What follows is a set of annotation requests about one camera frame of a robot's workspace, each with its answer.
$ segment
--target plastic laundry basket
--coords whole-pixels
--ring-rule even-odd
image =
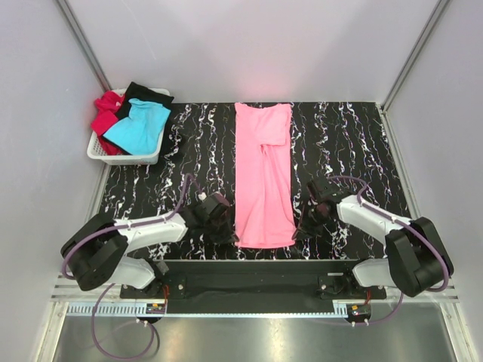
[[[169,96],[169,91],[166,89],[162,88],[150,88],[151,90],[161,93],[161,94],[166,94]],[[115,89],[113,92],[116,92],[118,95],[124,94],[126,91],[126,88],[124,89]],[[158,162],[159,158],[159,151],[161,151],[161,144],[163,140],[163,133],[165,132],[165,129],[161,131],[159,134],[159,140],[158,140],[158,147],[156,147],[156,151],[152,153],[151,155],[116,155],[116,156],[110,156],[107,155],[106,152],[103,150],[103,148],[100,146],[99,140],[97,139],[97,135],[95,132],[92,132],[91,134],[91,139],[89,140],[89,146],[88,146],[88,156],[92,158],[93,160],[101,160],[106,162],[107,164],[111,165],[120,165],[120,164],[155,164]]]

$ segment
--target pink shirt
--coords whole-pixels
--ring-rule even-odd
[[[291,106],[258,109],[236,103],[235,109],[237,245],[264,249],[293,245]]]

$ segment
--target clothing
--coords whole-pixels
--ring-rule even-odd
[[[121,108],[115,113],[118,119],[123,119],[129,116],[131,110],[131,104],[129,100],[138,99],[145,102],[156,102],[162,104],[166,109],[171,109],[171,104],[174,97],[167,96],[166,94],[156,93],[143,85],[134,83],[129,84],[126,89],[125,100],[121,105]]]
[[[291,107],[236,103],[235,233],[239,247],[294,244],[291,205]]]
[[[106,92],[101,98],[94,101],[98,109],[97,117],[92,121],[91,128],[96,133],[100,146],[107,155],[121,155],[124,153],[119,147],[107,142],[103,135],[111,128],[118,118],[114,115],[122,104],[124,97],[112,91]]]
[[[135,98],[129,103],[129,117],[119,120],[103,136],[130,155],[150,155],[158,147],[171,110],[162,104]]]

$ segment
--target cable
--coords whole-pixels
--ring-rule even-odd
[[[371,301],[371,290],[368,289],[368,291],[366,293],[366,299],[365,299],[364,305],[369,304],[370,301]]]
[[[68,275],[67,274],[67,266],[69,264],[70,259],[77,252],[77,250],[79,250],[81,247],[83,247],[89,241],[91,241],[91,240],[93,240],[93,239],[95,239],[95,238],[97,238],[97,237],[99,237],[101,235],[107,234],[108,232],[114,232],[115,230],[129,229],[129,228],[135,228],[135,227],[139,227],[139,226],[147,226],[147,225],[156,224],[157,222],[167,222],[169,219],[173,218],[173,216],[177,214],[177,212],[180,210],[181,206],[183,205],[183,199],[186,196],[186,192],[187,192],[187,189],[188,189],[188,182],[189,181],[191,183],[194,183],[195,184],[196,188],[198,189],[198,192],[201,194],[202,193],[202,189],[199,186],[199,184],[196,182],[195,177],[191,173],[187,173],[185,175],[185,178],[184,178],[183,188],[181,189],[180,200],[178,201],[178,203],[177,203],[176,207],[174,208],[174,210],[168,216],[162,217],[160,219],[154,219],[154,220],[136,222],[136,223],[130,224],[130,225],[129,224],[127,224],[127,225],[114,225],[114,226],[110,226],[109,228],[101,229],[101,230],[99,230],[99,231],[97,231],[97,232],[95,232],[93,234],[90,234],[89,236],[86,236],[81,241],[79,241],[67,253],[66,257],[62,261],[62,268],[61,268],[62,275],[65,278],[67,278],[67,279],[74,280],[74,277],[72,275]]]
[[[383,211],[381,211],[381,210],[379,210],[379,209],[377,209],[375,207],[372,207],[366,200],[364,200],[362,198],[362,194],[369,187],[369,185],[368,185],[367,182],[365,182],[363,179],[359,179],[358,177],[353,177],[353,176],[330,176],[330,177],[328,177],[328,179],[329,180],[331,180],[331,179],[335,179],[335,180],[349,179],[349,180],[357,181],[358,183],[361,183],[363,186],[362,186],[362,188],[357,193],[357,201],[359,202],[359,204],[362,207],[365,207],[366,209],[369,209],[369,210],[373,211],[377,215],[379,215],[379,216],[381,216],[381,217],[383,217],[385,219],[388,219],[391,222],[395,222],[398,225],[402,226],[403,228],[407,229],[414,236],[416,236],[424,245],[426,245],[428,247],[429,251],[431,251],[431,253],[438,260],[438,262],[441,265],[441,268],[443,270],[443,284],[440,287],[437,287],[437,288],[429,288],[428,290],[431,291],[431,292],[440,292],[440,291],[446,289],[446,287],[448,286],[448,282],[449,282],[449,272],[448,272],[448,268],[447,268],[447,266],[445,264],[445,261],[439,255],[438,251],[431,245],[431,243],[425,237],[423,237],[417,230],[415,230],[414,228],[412,228],[410,225],[405,224],[404,222],[402,222],[401,220],[399,220],[397,218],[395,218],[393,220],[393,218],[392,218],[391,215],[388,215],[387,213],[384,213]],[[395,313],[401,308],[402,300],[403,300],[404,296],[405,295],[403,294],[403,292],[401,292],[401,295],[399,297],[398,304],[396,305],[396,307],[394,307],[393,310],[391,310],[391,312],[387,316],[385,316],[384,318],[378,319],[376,321],[371,321],[370,323],[369,322],[366,322],[366,323],[356,323],[356,324],[354,324],[354,323],[352,323],[352,324],[337,324],[337,323],[332,323],[332,322],[329,322],[329,321],[323,321],[322,323],[323,324],[330,324],[330,325],[333,325],[333,326],[352,326],[352,327],[355,327],[355,326],[366,326],[366,325],[373,325],[373,324],[381,324],[383,322],[387,322],[388,320],[390,320],[390,319],[392,319],[394,317]]]
[[[188,186],[189,186],[189,183],[194,183],[196,188],[198,189],[198,192],[199,194],[202,193],[202,189],[201,187],[199,186],[199,184],[196,182],[196,179],[195,177],[191,174],[191,173],[187,173],[185,175],[185,179],[184,179],[184,182],[183,182],[183,187],[181,189],[181,195],[180,195],[180,200],[178,201],[176,207],[174,208],[174,210],[166,217],[163,217],[161,219],[154,219],[154,220],[149,220],[149,221],[144,221],[144,222],[136,222],[134,224],[131,224],[131,225],[114,225],[114,226],[110,226],[109,228],[104,228],[102,230],[99,230],[93,234],[90,234],[89,236],[85,237],[84,239],[82,239],[81,241],[79,241],[66,255],[66,257],[64,258],[63,262],[62,262],[62,274],[65,278],[67,279],[74,279],[74,277],[72,275],[68,275],[67,274],[67,266],[69,264],[69,261],[70,259],[72,258],[72,255],[75,254],[75,252],[77,252],[77,250],[79,250],[81,247],[83,247],[86,243],[88,243],[89,241],[97,238],[98,236],[101,236],[101,235],[104,235],[108,232],[113,232],[115,230],[121,230],[121,229],[128,229],[128,228],[131,228],[131,227],[140,227],[140,226],[147,226],[147,225],[152,225],[152,224],[156,224],[157,222],[167,222],[169,219],[173,218],[174,215],[177,214],[177,212],[180,210],[180,208],[182,207],[183,205],[183,201],[184,201],[184,198],[186,196],[186,193],[188,191]],[[106,290],[104,290],[100,296],[99,296],[99,299],[97,300],[93,310],[92,310],[92,315],[91,315],[91,334],[92,334],[92,339],[94,341],[94,345],[97,347],[97,349],[102,353],[104,354],[104,356],[106,357],[109,357],[109,358],[112,358],[113,360],[137,360],[139,358],[141,358],[142,356],[144,356],[148,350],[151,348],[152,346],[152,343],[154,342],[154,338],[155,336],[157,335],[158,331],[156,330],[156,328],[154,328],[153,325],[145,322],[145,326],[149,326],[149,328],[151,329],[151,339],[148,343],[148,345],[146,346],[146,348],[141,352],[139,353],[138,355],[136,356],[133,356],[133,357],[119,357],[119,356],[115,356],[114,354],[110,354],[108,351],[106,351],[101,345],[100,345],[100,342],[99,340],[97,339],[96,337],[96,331],[95,331],[95,315],[96,315],[96,312],[97,312],[97,308],[99,307],[99,304],[100,304],[100,301],[103,299],[103,297],[107,294],[107,292],[112,288],[114,287],[114,283],[113,284],[110,284]],[[165,313],[166,313],[166,308],[168,306],[168,295],[169,295],[169,289],[168,287],[166,288],[163,288],[163,291],[165,292]]]
[[[388,215],[387,213],[379,210],[378,208],[373,207],[366,200],[364,200],[362,198],[362,194],[369,187],[369,184],[367,182],[365,182],[363,179],[359,179],[358,177],[353,177],[353,176],[331,176],[331,177],[328,177],[328,179],[350,179],[352,181],[357,181],[358,183],[362,183],[362,185],[363,185],[362,189],[360,189],[357,193],[357,201],[359,202],[359,204],[362,207],[365,207],[366,209],[372,211],[373,213],[376,213],[377,215],[383,217],[384,219],[387,219],[391,222],[398,224],[399,226],[402,226],[403,228],[407,229],[411,234],[413,234],[416,238],[418,238],[429,249],[429,251],[432,253],[432,255],[434,255],[436,260],[438,260],[439,265],[441,266],[441,269],[443,271],[443,284],[440,287],[437,287],[437,288],[429,288],[428,291],[430,291],[430,292],[441,292],[441,291],[446,289],[446,287],[448,286],[448,283],[449,283],[450,275],[449,275],[448,267],[446,266],[445,261],[443,260],[441,255],[439,255],[439,253],[435,249],[435,247],[432,246],[431,243],[425,237],[423,237],[417,230],[415,230],[413,227],[411,227],[410,225],[402,222],[401,220],[399,220],[397,218],[393,219],[392,215]]]
[[[97,341],[99,343],[102,343],[102,342],[105,342],[107,339],[109,338],[112,338],[117,332],[119,332],[120,330],[123,330],[124,328],[126,328],[127,326],[130,326],[132,324],[135,324],[136,321],[128,321],[128,322],[124,322],[123,324],[120,324],[118,325],[116,328],[114,328],[114,330],[111,331],[110,334],[108,334],[107,336],[104,336],[103,338],[101,339],[97,339]],[[90,345],[82,345],[78,340],[79,340],[79,337],[78,335],[76,334],[75,331],[73,331],[73,339],[74,339],[74,342],[76,343],[77,347],[79,347],[80,349],[90,349],[92,347],[95,347],[96,345],[94,343],[90,344]]]
[[[139,354],[133,356],[133,357],[119,357],[119,356],[116,356],[114,354],[110,354],[108,351],[106,351],[99,343],[99,341],[97,340],[97,337],[96,337],[96,329],[95,329],[95,324],[94,324],[94,320],[95,320],[95,316],[96,316],[96,312],[97,312],[97,308],[99,307],[99,303],[100,301],[102,300],[102,298],[107,294],[107,292],[112,288],[114,287],[115,284],[112,283],[111,285],[109,285],[106,290],[104,290],[102,292],[102,294],[99,296],[99,299],[97,300],[96,302],[96,305],[94,306],[94,309],[92,310],[92,315],[91,315],[91,334],[92,334],[92,340],[94,341],[94,344],[95,346],[97,347],[97,349],[102,353],[104,354],[106,357],[109,357],[109,358],[112,358],[113,360],[137,360],[138,358],[141,358],[142,356],[144,356],[148,350],[151,348],[152,346],[152,343],[154,342],[154,337],[155,337],[155,328],[152,324],[150,323],[145,323],[144,326],[148,326],[150,329],[151,329],[151,339],[149,340],[149,343],[148,345],[146,346],[146,348]]]

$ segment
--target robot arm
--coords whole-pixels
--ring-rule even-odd
[[[384,245],[386,259],[367,259],[352,270],[361,287],[397,287],[407,296],[416,296],[443,280],[444,272],[434,253],[404,225],[417,230],[444,261],[448,274],[453,274],[453,264],[430,220],[397,216],[363,199],[361,204],[356,195],[327,179],[310,182],[308,189],[315,205],[304,213],[295,238],[321,235],[329,219],[338,219]]]
[[[77,243],[105,228],[113,230],[84,244],[68,261],[81,290],[92,290],[104,283],[120,283],[138,290],[151,286],[160,275],[157,266],[126,254],[150,245],[181,241],[195,230],[204,232],[215,244],[237,241],[229,220],[229,202],[215,193],[173,215],[121,220],[97,214],[62,247],[63,258]]]

